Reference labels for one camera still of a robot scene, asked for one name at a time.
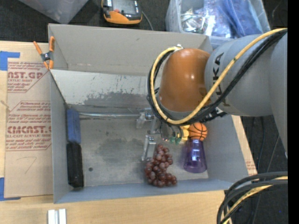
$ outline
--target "black cable bundle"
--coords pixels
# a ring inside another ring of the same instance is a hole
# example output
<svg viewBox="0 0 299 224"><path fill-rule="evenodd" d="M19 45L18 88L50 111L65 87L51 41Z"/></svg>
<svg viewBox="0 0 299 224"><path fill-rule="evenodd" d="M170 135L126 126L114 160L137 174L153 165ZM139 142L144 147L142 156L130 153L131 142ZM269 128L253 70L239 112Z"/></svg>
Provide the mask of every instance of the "black cable bundle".
<svg viewBox="0 0 299 224"><path fill-rule="evenodd" d="M226 192L224 200L218 209L217 213L217 224L224 224L232 217L232 215L244 204L244 199L242 197L238 199L238 204L233 207L232 210L227 211L228 204L236 197L240 197L240 195L245 194L246 192L249 196L259 193L263 190L271 188L273 186L278 185L287 185L288 184L288 172L270 172L264 174L257 174L249 177L245 177L236 183L234 183ZM252 192L255 188L263 188L258 191Z"/></svg>

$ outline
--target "grape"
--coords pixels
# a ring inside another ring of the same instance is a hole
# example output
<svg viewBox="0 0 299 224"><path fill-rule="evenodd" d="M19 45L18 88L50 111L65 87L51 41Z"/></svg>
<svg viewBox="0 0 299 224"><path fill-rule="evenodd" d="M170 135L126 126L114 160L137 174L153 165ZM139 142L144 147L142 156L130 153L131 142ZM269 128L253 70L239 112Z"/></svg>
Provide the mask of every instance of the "grape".
<svg viewBox="0 0 299 224"><path fill-rule="evenodd" d="M147 182L155 187L169 187L177 184L176 176L167 173L167 168L173 164L172 155L169 153L169 148L158 144L153 158L145 165L144 172Z"/></svg>

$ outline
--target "blue object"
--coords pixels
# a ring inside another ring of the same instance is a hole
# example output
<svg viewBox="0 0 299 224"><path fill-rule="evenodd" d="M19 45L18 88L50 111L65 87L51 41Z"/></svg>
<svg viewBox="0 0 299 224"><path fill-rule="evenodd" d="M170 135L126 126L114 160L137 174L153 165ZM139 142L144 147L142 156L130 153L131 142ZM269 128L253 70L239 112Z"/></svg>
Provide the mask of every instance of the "blue object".
<svg viewBox="0 0 299 224"><path fill-rule="evenodd" d="M18 200L19 197L4 198L4 177L0 178L0 201Z"/></svg>
<svg viewBox="0 0 299 224"><path fill-rule="evenodd" d="M223 8L233 21L232 26L239 37L263 33L257 14L249 0L224 0Z"/></svg>
<svg viewBox="0 0 299 224"><path fill-rule="evenodd" d="M71 143L81 143L79 113L75 109L67 109L67 138Z"/></svg>
<svg viewBox="0 0 299 224"><path fill-rule="evenodd" d="M0 51L0 70L7 70L8 58L20 58L19 52Z"/></svg>

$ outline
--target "orange device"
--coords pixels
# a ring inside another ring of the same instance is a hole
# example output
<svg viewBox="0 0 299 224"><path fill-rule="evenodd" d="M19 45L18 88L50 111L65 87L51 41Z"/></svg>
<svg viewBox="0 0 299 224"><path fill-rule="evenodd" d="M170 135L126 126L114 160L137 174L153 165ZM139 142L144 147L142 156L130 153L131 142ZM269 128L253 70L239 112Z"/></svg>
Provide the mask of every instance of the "orange device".
<svg viewBox="0 0 299 224"><path fill-rule="evenodd" d="M102 0L104 19L118 25L134 25L142 20L137 0Z"/></svg>

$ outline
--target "blue tape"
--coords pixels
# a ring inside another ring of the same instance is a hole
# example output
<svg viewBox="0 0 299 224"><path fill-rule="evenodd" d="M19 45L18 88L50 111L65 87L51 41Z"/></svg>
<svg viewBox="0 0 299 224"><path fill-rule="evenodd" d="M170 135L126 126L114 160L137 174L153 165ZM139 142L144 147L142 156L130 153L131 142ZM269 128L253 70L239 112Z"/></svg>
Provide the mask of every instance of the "blue tape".
<svg viewBox="0 0 299 224"><path fill-rule="evenodd" d="M19 52L0 51L0 70L7 70L8 58L20 58Z"/></svg>
<svg viewBox="0 0 299 224"><path fill-rule="evenodd" d="M0 201L18 200L19 197L4 198L4 177L0 178Z"/></svg>

